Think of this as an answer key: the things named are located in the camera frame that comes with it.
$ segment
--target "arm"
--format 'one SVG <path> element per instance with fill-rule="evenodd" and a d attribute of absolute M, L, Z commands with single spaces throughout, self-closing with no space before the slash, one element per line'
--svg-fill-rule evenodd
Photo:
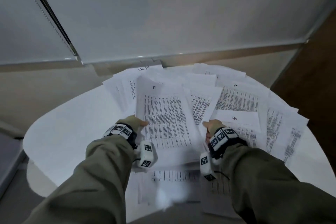
<path fill-rule="evenodd" d="M 119 122 L 134 131 L 144 125 L 134 116 Z M 93 141 L 73 175 L 24 223 L 126 223 L 125 190 L 133 160 L 133 148 L 120 135 Z"/>
<path fill-rule="evenodd" d="M 283 161 L 263 150 L 228 146 L 221 168 L 230 179 L 233 208 L 248 224 L 336 222 L 336 198 L 300 182 Z"/>

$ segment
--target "black cable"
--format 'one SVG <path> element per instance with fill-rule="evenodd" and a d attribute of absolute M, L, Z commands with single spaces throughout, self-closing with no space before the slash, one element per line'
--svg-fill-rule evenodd
<path fill-rule="evenodd" d="M 221 171 L 215 171 L 215 173 L 222 174 L 222 175 L 224 175 L 228 180 L 230 180 L 229 177 L 227 177 L 227 176 L 226 176 L 224 173 L 222 173 Z"/>

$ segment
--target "green jacket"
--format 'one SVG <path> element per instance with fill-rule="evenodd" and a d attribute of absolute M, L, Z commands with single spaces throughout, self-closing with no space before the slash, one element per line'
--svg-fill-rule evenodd
<path fill-rule="evenodd" d="M 119 135 L 93 141 L 73 175 L 24 223 L 125 223 L 133 160 L 132 147 Z M 222 170 L 230 179 L 233 208 L 248 224 L 336 223 L 336 198 L 299 182 L 281 160 L 263 150 L 229 146 Z"/>

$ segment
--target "floor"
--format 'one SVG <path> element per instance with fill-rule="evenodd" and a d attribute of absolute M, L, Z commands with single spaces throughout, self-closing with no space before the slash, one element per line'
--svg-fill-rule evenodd
<path fill-rule="evenodd" d="M 1 224 L 21 224 L 28 218 L 32 209 L 44 199 L 28 185 L 24 169 L 27 162 L 26 158 L 0 200 Z"/>

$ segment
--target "wrist-mounted device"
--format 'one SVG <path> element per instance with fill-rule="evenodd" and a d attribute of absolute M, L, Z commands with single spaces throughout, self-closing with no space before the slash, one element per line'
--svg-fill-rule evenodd
<path fill-rule="evenodd" d="M 132 146 L 134 153 L 140 155 L 138 166 L 140 168 L 148 169 L 153 165 L 154 162 L 154 151 L 153 145 L 150 141 L 141 141 L 140 147 L 135 143 L 137 138 L 137 133 L 133 131 L 132 127 L 126 123 L 119 122 L 110 127 L 103 135 L 103 137 L 111 135 L 120 135 L 128 141 Z"/>
<path fill-rule="evenodd" d="M 247 146 L 246 141 L 239 138 L 232 128 L 222 127 L 217 129 L 209 140 L 209 152 L 202 153 L 199 158 L 201 175 L 208 181 L 215 180 L 217 171 L 215 171 L 216 167 L 214 166 L 221 163 L 226 148 L 237 143 Z"/>

